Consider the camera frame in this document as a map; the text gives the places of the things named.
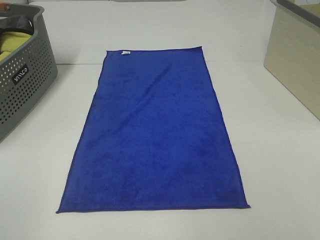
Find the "blue microfibre towel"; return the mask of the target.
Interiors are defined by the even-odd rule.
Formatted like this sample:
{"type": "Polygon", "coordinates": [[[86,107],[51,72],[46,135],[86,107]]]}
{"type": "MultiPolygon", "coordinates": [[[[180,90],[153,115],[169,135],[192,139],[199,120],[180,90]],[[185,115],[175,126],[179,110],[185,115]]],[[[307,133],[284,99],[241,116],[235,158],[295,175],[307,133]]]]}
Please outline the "blue microfibre towel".
{"type": "Polygon", "coordinates": [[[57,212],[248,207],[203,49],[107,51],[57,212]]]}

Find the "grey perforated laundry basket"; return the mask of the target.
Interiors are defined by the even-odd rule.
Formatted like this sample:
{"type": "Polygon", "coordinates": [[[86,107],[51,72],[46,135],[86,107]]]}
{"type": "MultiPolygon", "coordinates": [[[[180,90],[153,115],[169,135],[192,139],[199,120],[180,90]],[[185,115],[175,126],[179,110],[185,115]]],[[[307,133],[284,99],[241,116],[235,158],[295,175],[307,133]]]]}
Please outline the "grey perforated laundry basket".
{"type": "Polygon", "coordinates": [[[52,46],[37,5],[1,3],[1,18],[25,15],[33,35],[0,62],[0,138],[3,140],[29,114],[58,75],[52,46]]]}

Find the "beige storage box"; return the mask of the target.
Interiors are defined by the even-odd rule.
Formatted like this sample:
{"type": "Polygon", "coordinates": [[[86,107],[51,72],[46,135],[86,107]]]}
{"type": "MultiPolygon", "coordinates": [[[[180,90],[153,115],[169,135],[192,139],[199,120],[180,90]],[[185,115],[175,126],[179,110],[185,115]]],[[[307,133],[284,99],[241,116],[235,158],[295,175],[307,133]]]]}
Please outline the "beige storage box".
{"type": "Polygon", "coordinates": [[[320,2],[274,0],[264,67],[313,115],[320,116],[320,2]]]}

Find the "dark grey cloth in basket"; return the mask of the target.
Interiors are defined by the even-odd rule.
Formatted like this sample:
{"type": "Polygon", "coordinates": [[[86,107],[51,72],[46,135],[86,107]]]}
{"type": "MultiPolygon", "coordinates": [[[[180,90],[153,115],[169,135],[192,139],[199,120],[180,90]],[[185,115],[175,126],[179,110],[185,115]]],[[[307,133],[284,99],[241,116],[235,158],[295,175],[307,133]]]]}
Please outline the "dark grey cloth in basket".
{"type": "Polygon", "coordinates": [[[26,15],[13,15],[0,19],[0,33],[2,34],[5,32],[33,35],[34,27],[26,15]]]}

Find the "yellow-green towel in basket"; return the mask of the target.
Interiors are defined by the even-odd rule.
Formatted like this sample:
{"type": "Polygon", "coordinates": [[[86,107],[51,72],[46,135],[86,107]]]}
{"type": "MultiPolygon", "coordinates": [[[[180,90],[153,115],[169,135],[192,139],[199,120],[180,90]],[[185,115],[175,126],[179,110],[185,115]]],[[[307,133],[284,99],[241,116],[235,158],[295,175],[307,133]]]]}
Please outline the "yellow-green towel in basket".
{"type": "Polygon", "coordinates": [[[0,60],[3,61],[31,37],[31,34],[23,32],[3,32],[0,35],[0,60]]]}

